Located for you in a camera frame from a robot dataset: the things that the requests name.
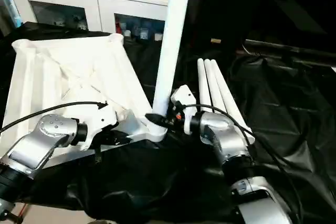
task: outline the floor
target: floor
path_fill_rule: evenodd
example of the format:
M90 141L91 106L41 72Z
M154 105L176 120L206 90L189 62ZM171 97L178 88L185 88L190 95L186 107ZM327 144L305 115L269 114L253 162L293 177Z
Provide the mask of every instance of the floor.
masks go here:
M16 204L12 213L18 215L23 204ZM93 221L84 211L69 211L51 207L29 206L23 224L87 224ZM13 224L10 221L2 224Z

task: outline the white plastic stand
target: white plastic stand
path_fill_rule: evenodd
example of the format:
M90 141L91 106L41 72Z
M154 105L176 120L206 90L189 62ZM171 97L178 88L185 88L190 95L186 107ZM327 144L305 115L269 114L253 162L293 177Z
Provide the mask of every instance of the white plastic stand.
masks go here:
M168 4L153 102L153 113L163 116L167 113L172 92L187 4L188 0L169 0ZM164 134L165 130L155 124L150 127L156 134Z

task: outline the white tube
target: white tube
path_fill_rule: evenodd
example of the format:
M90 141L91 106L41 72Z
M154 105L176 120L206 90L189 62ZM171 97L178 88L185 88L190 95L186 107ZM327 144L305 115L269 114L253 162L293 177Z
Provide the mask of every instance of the white tube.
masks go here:
M227 86L226 82L225 82L225 79L221 73L221 70L219 69L219 66L216 62L216 60L212 60L211 61L211 65L212 65L212 70L215 74L215 78L217 80L217 84L219 86L219 90L220 90L220 94L222 95L222 99L224 101L224 104L225 104L225 108L227 110L227 113L232 116L236 121L237 123L239 123L240 126L248 129L248 130L251 130L245 123L240 111L239 111L239 108L230 92L230 89L229 87ZM250 134L247 134L247 137L249 139L249 142L250 144L254 143L254 137L251 136Z
M206 59L204 61L204 65L205 65L205 70L206 70L206 76L207 76L208 83L209 83L212 103L215 107L221 110L224 110L226 112L225 105L224 105L221 93L219 91L219 87L217 85L216 77L212 70L212 65L211 65L210 60Z
M198 69L198 87L199 87L199 101L201 104L211 105L208 81L206 80L206 73L204 67L204 60L197 60L197 69ZM212 109L201 108L202 111L212 112Z
M168 109L187 4L188 0L169 0L168 4L153 102L153 113L160 115L166 115ZM160 134L165 129L154 126L151 131Z

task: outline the black tablecloth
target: black tablecloth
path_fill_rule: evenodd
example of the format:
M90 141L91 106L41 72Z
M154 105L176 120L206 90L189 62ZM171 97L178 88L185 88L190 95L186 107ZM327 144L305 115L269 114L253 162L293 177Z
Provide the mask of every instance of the black tablecloth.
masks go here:
M11 42L104 35L26 23L0 41L0 115L5 112L15 61ZM160 43L126 41L124 46L152 101ZM188 84L198 93L198 57L217 59L247 124L288 160L286 170L299 191L304 223L336 223L336 74L331 68L297 64L285 57L235 57L218 50L196 56L182 49L175 88ZM295 206L285 178L258 143L256 150L260 174ZM21 200L83 209L93 218L118 223L233 222L234 204L223 174L212 150L197 138L169 133L161 143L141 141L106 151L102 160L95 164L90 156L44 169Z

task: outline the white cabinet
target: white cabinet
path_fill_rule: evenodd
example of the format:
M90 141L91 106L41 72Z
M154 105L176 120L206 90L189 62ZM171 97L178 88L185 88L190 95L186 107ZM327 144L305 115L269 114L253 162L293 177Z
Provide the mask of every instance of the white cabinet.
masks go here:
M163 32L167 6L130 0L98 0L98 3L102 31L115 33L116 23L127 24L127 29L133 30L134 25L129 24L131 22L138 23L139 28L145 26L148 29L149 26L152 33ZM131 17L139 18L129 22Z
M23 22L101 31L98 0L14 0Z
M23 22L108 33L130 30L134 37L162 34L169 0L14 0Z

